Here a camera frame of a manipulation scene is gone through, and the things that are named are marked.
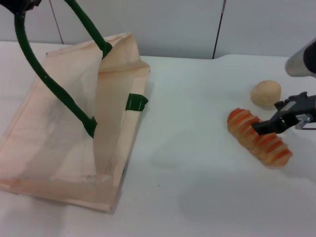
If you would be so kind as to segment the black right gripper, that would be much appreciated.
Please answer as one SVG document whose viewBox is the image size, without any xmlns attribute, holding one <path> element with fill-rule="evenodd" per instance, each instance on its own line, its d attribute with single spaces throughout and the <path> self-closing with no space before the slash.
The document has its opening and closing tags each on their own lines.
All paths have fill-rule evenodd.
<svg viewBox="0 0 316 237">
<path fill-rule="evenodd" d="M 259 135 L 281 134 L 306 118 L 309 118 L 307 123 L 316 122 L 315 95 L 308 96 L 307 92 L 302 92 L 289 96 L 284 101 L 278 101 L 274 106 L 277 109 L 277 117 L 251 124 Z"/>
</svg>

